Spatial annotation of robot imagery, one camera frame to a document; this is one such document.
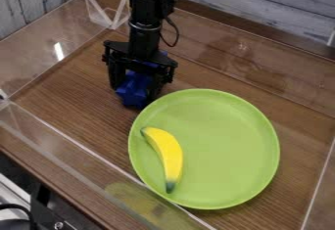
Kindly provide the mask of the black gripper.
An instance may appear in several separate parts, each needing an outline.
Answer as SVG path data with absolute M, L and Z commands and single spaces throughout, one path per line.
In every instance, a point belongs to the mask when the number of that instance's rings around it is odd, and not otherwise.
M 157 50 L 149 57 L 139 57 L 129 52 L 129 42 L 106 40 L 102 60 L 109 68 L 110 86 L 117 89 L 126 79 L 129 69 L 154 74 L 149 89 L 149 100 L 154 101 L 167 83 L 173 83 L 178 62 L 163 51 Z

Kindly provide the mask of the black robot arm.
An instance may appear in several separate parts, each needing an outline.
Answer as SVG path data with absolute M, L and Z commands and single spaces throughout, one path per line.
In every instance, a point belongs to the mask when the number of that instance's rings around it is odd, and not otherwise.
M 125 106 L 145 107 L 173 83 L 178 62 L 161 50 L 163 22 L 175 29 L 174 47 L 179 29 L 169 15 L 174 0 L 130 0 L 130 37 L 127 42 L 106 40 L 102 60 L 107 65 L 110 86 Z

